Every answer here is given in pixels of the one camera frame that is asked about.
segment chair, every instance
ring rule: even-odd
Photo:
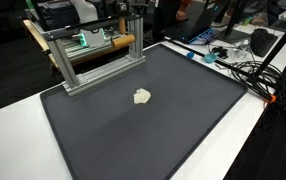
[[[150,4],[150,0],[145,0],[144,3],[139,3],[137,0],[134,3],[131,3],[131,7],[133,8],[134,14],[139,14],[143,16],[143,32],[147,34],[147,32],[151,31],[153,28],[153,14],[148,12]],[[153,40],[152,37],[143,38],[143,42],[152,45]]]

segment laptop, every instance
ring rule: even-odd
[[[179,22],[163,30],[162,34],[185,44],[191,44],[198,37],[211,31],[210,26],[212,22],[221,13],[228,2],[229,0],[216,0],[207,6],[196,22],[190,20]]]

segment metal rod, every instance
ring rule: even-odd
[[[236,5],[235,5],[235,7],[233,9],[233,15],[231,17],[229,25],[226,28],[224,36],[228,36],[228,35],[230,35],[232,33],[234,25],[235,25],[235,23],[237,23],[236,21],[241,16],[240,13],[243,12],[243,10],[244,10],[244,8],[246,6],[247,1],[248,0],[238,0],[236,2]]]
[[[183,48],[183,49],[185,49],[185,50],[188,50],[188,51],[190,51],[190,52],[193,52],[194,54],[197,54],[197,55],[199,55],[199,56],[202,56],[202,57],[205,56],[203,53],[200,53],[200,52],[197,52],[197,51],[195,51],[195,50],[193,50],[193,49],[191,49],[191,48],[185,47],[185,46],[183,46],[183,45],[181,45],[181,44],[179,44],[179,43],[174,42],[173,40],[168,40],[168,42],[170,42],[170,43],[172,43],[172,44],[174,44],[174,45],[176,45],[176,46],[179,46],[179,47],[181,47],[181,48]],[[248,72],[243,71],[243,70],[241,70],[241,69],[238,69],[238,68],[236,68],[236,67],[234,67],[234,66],[231,66],[231,65],[229,65],[229,64],[227,64],[227,63],[225,63],[225,62],[223,62],[223,61],[217,60],[217,61],[215,61],[215,63],[216,63],[216,64],[219,64],[219,65],[221,65],[221,66],[223,66],[223,67],[225,67],[225,68],[231,69],[232,71],[237,71],[238,73],[242,74],[243,76],[249,77],[249,73],[248,73]],[[269,87],[271,87],[271,88],[274,88],[274,87],[275,87],[275,85],[274,85],[273,83],[271,83],[271,82],[266,82],[266,81],[264,81],[262,78],[258,78],[258,81],[259,81],[260,83],[266,84],[267,86],[269,86]]]
[[[142,16],[130,15],[125,17],[125,20],[130,22],[138,19],[142,19]],[[66,28],[45,31],[42,33],[42,36],[47,41],[54,41],[57,39],[62,39],[64,37],[72,36],[77,33],[78,29],[95,30],[103,27],[113,26],[118,23],[119,23],[118,19],[115,18],[102,19],[98,21],[92,21],[87,23],[81,23],[78,25],[68,26]]]
[[[102,7],[103,7],[103,13],[104,13],[103,17],[107,17],[108,12],[107,12],[106,0],[101,0],[101,2],[102,2]]]
[[[40,7],[37,4],[36,0],[30,0],[30,1],[31,1],[31,3],[32,3],[33,7],[34,7],[34,10],[35,10],[37,16],[39,17],[39,23],[40,23],[42,29],[44,31],[50,30],[49,26],[46,24],[46,21],[45,21],[45,19],[43,17],[43,14],[42,14],[42,12],[40,10]]]
[[[135,36],[135,42],[130,44],[129,54],[132,59],[143,57],[143,18],[128,22],[129,32]]]
[[[79,86],[80,81],[76,78],[75,72],[65,53],[61,40],[51,41],[48,42],[48,44],[67,84],[70,88]]]
[[[286,32],[281,38],[281,40],[276,44],[276,46],[273,48],[273,50],[270,52],[270,54],[266,57],[266,59],[263,61],[261,66],[256,70],[255,77],[259,76],[260,73],[262,73],[265,68],[272,62],[272,60],[275,58],[275,56],[280,52],[280,50],[284,47],[286,44]]]

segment wire bundle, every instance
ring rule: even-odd
[[[256,61],[232,63],[230,65],[238,71],[231,71],[231,73],[273,108],[286,111],[286,79],[282,76],[282,72],[273,65],[260,71],[261,64],[262,62]],[[248,72],[248,76],[240,74],[240,70]],[[256,71],[260,71],[258,76],[255,75]],[[272,93],[268,87],[273,88],[275,92]]]

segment person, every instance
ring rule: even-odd
[[[268,0],[266,5],[267,18],[269,26],[273,25],[276,21],[279,20],[279,14],[281,14],[284,9],[280,8],[278,2],[280,0]]]
[[[101,0],[87,0],[87,1],[93,4],[93,6],[96,8],[97,18],[102,19],[104,15],[103,15],[103,7]]]
[[[191,0],[156,0],[152,29],[154,43],[163,40],[160,31],[186,19],[186,9],[190,3]]]

